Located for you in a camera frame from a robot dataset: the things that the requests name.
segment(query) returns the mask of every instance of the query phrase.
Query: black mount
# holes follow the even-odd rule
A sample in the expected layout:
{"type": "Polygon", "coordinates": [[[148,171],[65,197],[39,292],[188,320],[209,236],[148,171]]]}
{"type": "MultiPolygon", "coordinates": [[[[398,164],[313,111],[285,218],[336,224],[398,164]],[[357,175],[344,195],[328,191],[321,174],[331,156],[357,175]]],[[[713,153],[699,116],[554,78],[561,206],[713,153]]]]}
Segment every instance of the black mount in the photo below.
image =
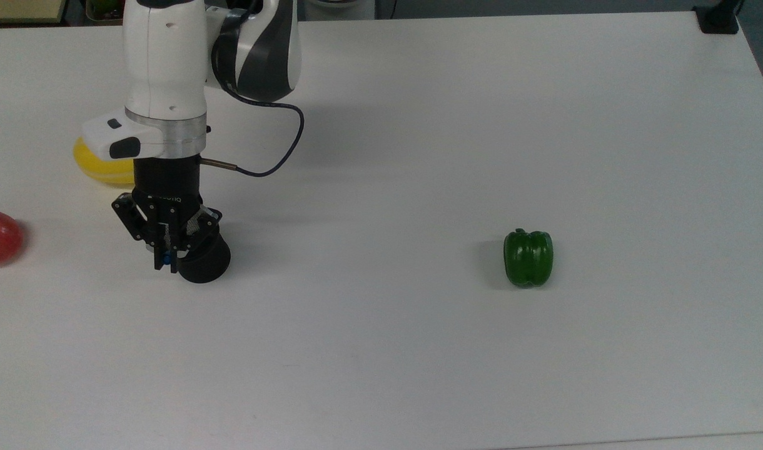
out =
{"type": "Polygon", "coordinates": [[[737,34],[740,26],[734,9],[741,0],[722,0],[713,7],[694,6],[699,26],[705,34],[737,34]]]}
{"type": "Polygon", "coordinates": [[[226,0],[226,7],[229,9],[245,9],[249,14],[256,14],[262,11],[262,0],[226,0]]]}

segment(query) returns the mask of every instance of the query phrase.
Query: white table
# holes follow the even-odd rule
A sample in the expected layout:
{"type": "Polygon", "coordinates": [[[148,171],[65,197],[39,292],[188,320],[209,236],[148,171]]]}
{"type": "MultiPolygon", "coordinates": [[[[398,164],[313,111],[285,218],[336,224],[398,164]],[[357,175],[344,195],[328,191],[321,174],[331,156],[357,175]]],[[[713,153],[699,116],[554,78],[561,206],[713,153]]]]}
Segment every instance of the white table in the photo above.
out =
{"type": "MultiPolygon", "coordinates": [[[[481,449],[763,432],[763,80],[692,12],[301,24],[301,146],[205,167],[233,260],[153,271],[88,179],[119,28],[0,29],[0,448],[481,449]],[[552,234],[543,288],[505,279],[552,234]]],[[[208,91],[204,155],[294,116],[208,91]]]]}

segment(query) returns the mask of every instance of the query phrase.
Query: tabletop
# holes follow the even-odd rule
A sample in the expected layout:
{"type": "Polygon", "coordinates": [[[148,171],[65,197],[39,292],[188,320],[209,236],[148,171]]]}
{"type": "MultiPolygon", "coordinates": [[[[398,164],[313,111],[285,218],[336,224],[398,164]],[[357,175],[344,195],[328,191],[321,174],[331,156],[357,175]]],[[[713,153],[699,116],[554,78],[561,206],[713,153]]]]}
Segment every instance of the tabletop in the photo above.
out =
{"type": "MultiPolygon", "coordinates": [[[[692,12],[301,23],[299,148],[201,169],[229,271],[153,270],[73,162],[121,29],[0,29],[0,448],[512,448],[763,432],[763,80],[692,12]],[[548,231],[541,288],[504,236],[548,231]]],[[[204,156],[289,111],[207,89],[204,156]]]]}

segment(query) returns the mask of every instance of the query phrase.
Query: black object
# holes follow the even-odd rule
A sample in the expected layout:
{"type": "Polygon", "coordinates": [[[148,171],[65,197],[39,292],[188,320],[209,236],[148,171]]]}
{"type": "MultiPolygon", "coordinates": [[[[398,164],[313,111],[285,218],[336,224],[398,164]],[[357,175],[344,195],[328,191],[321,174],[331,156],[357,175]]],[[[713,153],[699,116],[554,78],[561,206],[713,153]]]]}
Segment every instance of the black object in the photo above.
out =
{"type": "Polygon", "coordinates": [[[256,38],[235,79],[236,49],[243,23],[254,14],[250,9],[231,9],[213,44],[218,60],[213,69],[233,91],[260,102],[275,102],[293,91],[287,78],[290,34],[293,26],[293,0],[281,0],[278,10],[256,38]]]}
{"type": "Polygon", "coordinates": [[[112,142],[109,146],[109,157],[112,159],[136,158],[139,156],[139,139],[131,136],[112,142]]]}
{"type": "Polygon", "coordinates": [[[192,0],[136,0],[146,8],[167,8],[168,6],[181,5],[181,3],[190,3],[192,0]]]}
{"type": "Polygon", "coordinates": [[[226,0],[229,9],[246,9],[250,14],[262,11],[262,0],[226,0]]]}
{"type": "Polygon", "coordinates": [[[744,0],[722,0],[713,7],[694,6],[701,31],[705,34],[737,34],[740,26],[734,10],[738,4],[742,7],[742,2],[744,0]]]}
{"type": "Polygon", "coordinates": [[[171,273],[208,283],[226,271],[231,253],[220,235],[222,214],[201,205],[200,169],[199,156],[135,159],[134,190],[112,208],[133,239],[153,248],[156,270],[169,264],[171,273]]]}

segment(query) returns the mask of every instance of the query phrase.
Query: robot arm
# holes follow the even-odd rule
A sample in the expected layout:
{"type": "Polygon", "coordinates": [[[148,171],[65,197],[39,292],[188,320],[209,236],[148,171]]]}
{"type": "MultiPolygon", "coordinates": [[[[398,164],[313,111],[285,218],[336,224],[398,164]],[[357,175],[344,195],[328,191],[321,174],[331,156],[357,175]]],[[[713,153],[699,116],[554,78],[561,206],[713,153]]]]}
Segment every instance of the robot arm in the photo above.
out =
{"type": "Polygon", "coordinates": [[[204,85],[259,102],[292,92],[301,74],[296,0],[262,3],[250,11],[203,0],[127,0],[129,96],[125,109],[82,126],[90,150],[104,161],[199,154],[206,137],[204,85]],[[170,125],[172,131],[162,130],[170,125]]]}
{"type": "Polygon", "coordinates": [[[127,0],[123,34],[125,107],[87,121],[84,142],[102,160],[134,159],[134,190],[112,206],[153,252],[154,268],[170,265],[189,281],[210,282],[231,256],[218,227],[222,214],[205,207],[199,192],[204,86],[279,106],[268,102],[289,94],[301,69],[296,0],[256,0],[249,9],[127,0]]]}

